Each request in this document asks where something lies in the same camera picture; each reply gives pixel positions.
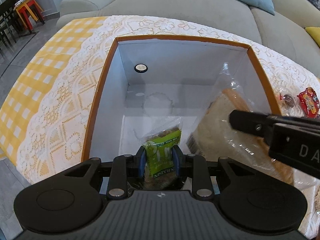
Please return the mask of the small chocolate cake packet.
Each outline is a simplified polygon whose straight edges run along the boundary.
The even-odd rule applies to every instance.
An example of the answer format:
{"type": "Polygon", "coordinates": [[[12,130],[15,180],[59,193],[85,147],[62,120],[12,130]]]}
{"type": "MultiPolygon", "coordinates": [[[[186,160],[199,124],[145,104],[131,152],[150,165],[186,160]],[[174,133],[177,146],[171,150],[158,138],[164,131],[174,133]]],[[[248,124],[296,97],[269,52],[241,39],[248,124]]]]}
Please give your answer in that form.
{"type": "Polygon", "coordinates": [[[297,106],[297,99],[287,90],[280,90],[279,92],[279,103],[286,111],[293,109],[297,106]]]}

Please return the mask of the red chip bag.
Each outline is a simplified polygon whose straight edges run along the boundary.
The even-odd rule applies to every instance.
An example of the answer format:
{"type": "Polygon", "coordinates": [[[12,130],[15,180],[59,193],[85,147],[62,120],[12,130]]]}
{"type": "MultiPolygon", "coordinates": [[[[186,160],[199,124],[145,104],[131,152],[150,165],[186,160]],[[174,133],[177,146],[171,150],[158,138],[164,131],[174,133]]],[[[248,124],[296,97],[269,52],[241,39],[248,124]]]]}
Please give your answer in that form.
{"type": "Polygon", "coordinates": [[[317,119],[319,116],[319,99],[312,87],[307,87],[297,95],[300,106],[307,118],[317,119]]]}

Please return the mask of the sliced bread bag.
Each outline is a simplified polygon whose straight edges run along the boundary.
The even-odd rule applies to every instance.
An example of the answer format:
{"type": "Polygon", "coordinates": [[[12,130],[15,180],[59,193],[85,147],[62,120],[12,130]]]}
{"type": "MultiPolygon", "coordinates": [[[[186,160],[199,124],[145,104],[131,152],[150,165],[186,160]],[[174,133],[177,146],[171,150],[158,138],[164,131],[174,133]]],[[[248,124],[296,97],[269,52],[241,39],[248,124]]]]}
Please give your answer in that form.
{"type": "Polygon", "coordinates": [[[251,106],[244,98],[242,87],[231,76],[228,63],[224,63],[210,101],[196,119],[195,129],[186,142],[190,153],[201,155],[207,161],[227,156],[293,185],[293,169],[269,157],[269,146],[263,138],[232,129],[229,114],[233,110],[249,112],[251,106]]]}

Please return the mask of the green raisin snack packet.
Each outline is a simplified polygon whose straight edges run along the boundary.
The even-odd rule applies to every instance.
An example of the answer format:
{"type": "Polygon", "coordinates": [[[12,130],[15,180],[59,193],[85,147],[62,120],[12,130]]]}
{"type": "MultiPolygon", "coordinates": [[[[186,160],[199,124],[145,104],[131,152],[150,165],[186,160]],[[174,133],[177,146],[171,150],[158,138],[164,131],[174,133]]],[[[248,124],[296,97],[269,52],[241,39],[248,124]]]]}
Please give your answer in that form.
{"type": "Polygon", "coordinates": [[[153,129],[146,133],[134,131],[145,150],[145,190],[163,190],[177,178],[172,160],[172,148],[180,143],[183,121],[180,116],[157,120],[153,129]]]}

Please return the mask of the white lace tablecloth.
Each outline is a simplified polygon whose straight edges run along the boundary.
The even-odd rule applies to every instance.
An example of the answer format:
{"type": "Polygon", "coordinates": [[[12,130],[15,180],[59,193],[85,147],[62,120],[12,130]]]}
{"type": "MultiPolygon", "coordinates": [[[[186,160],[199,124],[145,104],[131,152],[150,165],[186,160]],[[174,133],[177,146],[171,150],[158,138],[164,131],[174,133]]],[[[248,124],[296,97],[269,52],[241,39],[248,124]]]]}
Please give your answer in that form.
{"type": "MultiPolygon", "coordinates": [[[[29,126],[20,145],[17,169],[30,186],[48,179],[88,159],[83,159],[85,134],[99,78],[117,37],[171,35],[215,38],[227,42],[244,42],[253,48],[276,96],[277,116],[303,118],[297,104],[286,111],[279,103],[280,90],[293,96],[307,87],[319,91],[319,79],[287,57],[246,38],[196,23],[152,16],[105,17],[67,67],[58,75],[46,99],[52,99],[60,87],[66,89],[56,113],[58,119],[45,127],[40,144],[29,126]]],[[[83,228],[58,235],[23,230],[19,239],[308,239],[319,231],[319,178],[292,168],[294,186],[306,198],[306,214],[296,231],[282,235],[256,235],[228,223],[211,202],[191,196],[190,177],[179,177],[163,190],[143,189],[140,180],[128,179],[129,196],[107,202],[100,216],[83,228]]]]}

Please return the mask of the yellow cushion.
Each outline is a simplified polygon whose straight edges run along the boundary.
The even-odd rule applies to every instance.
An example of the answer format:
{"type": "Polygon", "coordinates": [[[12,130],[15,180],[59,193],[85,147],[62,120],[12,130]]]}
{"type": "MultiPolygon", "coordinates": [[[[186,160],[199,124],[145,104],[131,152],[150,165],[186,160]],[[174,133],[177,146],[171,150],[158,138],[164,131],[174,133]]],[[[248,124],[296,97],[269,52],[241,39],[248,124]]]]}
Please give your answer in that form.
{"type": "Polygon", "coordinates": [[[312,39],[320,47],[320,27],[306,27],[305,31],[312,37],[312,39]]]}

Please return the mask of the grey green sofa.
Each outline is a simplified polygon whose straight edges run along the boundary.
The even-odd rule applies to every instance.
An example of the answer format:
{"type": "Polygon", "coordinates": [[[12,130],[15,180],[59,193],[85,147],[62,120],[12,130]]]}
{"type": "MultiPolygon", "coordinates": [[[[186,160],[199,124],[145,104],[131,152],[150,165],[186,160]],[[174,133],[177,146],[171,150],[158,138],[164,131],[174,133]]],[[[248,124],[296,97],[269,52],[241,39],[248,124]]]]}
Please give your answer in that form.
{"type": "Polygon", "coordinates": [[[62,0],[57,27],[71,20],[111,15],[175,18],[262,44],[319,74],[319,46],[305,31],[319,26],[307,0],[272,0],[274,15],[237,0],[62,0]]]}

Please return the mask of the orange cardboard box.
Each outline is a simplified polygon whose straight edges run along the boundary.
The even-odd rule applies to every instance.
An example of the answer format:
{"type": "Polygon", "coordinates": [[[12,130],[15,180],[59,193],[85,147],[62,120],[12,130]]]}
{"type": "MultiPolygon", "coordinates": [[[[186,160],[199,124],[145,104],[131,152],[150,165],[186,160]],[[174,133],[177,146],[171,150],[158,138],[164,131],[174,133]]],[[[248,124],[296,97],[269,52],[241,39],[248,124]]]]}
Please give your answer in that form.
{"type": "Polygon", "coordinates": [[[133,155],[141,146],[134,131],[144,134],[170,116],[182,118],[179,146],[190,153],[186,142],[224,63],[251,111],[280,112],[257,55],[244,42],[171,35],[114,38],[94,94],[83,159],[133,155]]]}

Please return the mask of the yellow checked tablecloth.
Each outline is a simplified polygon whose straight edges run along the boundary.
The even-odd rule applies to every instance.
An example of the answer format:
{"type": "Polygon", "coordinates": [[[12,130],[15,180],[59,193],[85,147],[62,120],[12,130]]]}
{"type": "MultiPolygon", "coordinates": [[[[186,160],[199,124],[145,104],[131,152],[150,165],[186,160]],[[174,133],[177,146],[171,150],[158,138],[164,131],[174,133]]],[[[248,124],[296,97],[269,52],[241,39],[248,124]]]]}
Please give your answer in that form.
{"type": "Polygon", "coordinates": [[[66,89],[60,87],[52,99],[45,97],[72,56],[104,20],[88,17],[67,23],[36,53],[15,81],[1,106],[1,156],[14,165],[20,158],[19,148],[28,127],[35,129],[31,140],[39,145],[45,127],[58,119],[56,110],[66,98],[66,89]]]}

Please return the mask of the black dining chair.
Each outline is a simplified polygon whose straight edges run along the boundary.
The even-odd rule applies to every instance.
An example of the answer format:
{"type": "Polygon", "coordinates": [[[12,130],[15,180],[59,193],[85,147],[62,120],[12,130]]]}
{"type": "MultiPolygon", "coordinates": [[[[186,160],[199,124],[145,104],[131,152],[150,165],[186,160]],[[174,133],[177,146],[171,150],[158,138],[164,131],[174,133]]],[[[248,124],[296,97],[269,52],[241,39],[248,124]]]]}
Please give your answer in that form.
{"type": "Polygon", "coordinates": [[[17,14],[14,10],[15,3],[17,0],[5,0],[1,3],[1,41],[7,47],[4,39],[7,40],[8,44],[11,45],[11,42],[5,32],[7,30],[11,39],[16,43],[16,36],[13,34],[12,29],[16,31],[17,34],[21,31],[21,26],[17,18],[17,14]]]}

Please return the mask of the red yellow stools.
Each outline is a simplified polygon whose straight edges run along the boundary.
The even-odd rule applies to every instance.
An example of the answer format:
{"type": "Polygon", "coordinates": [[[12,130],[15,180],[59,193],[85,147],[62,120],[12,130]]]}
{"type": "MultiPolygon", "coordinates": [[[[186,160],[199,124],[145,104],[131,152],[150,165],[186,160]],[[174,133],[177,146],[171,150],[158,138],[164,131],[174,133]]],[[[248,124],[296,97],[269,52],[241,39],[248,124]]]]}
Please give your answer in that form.
{"type": "Polygon", "coordinates": [[[43,9],[35,0],[19,0],[15,3],[14,10],[20,17],[23,25],[28,29],[29,33],[32,33],[33,26],[29,18],[31,17],[34,22],[41,22],[45,24],[42,16],[43,9]]]}

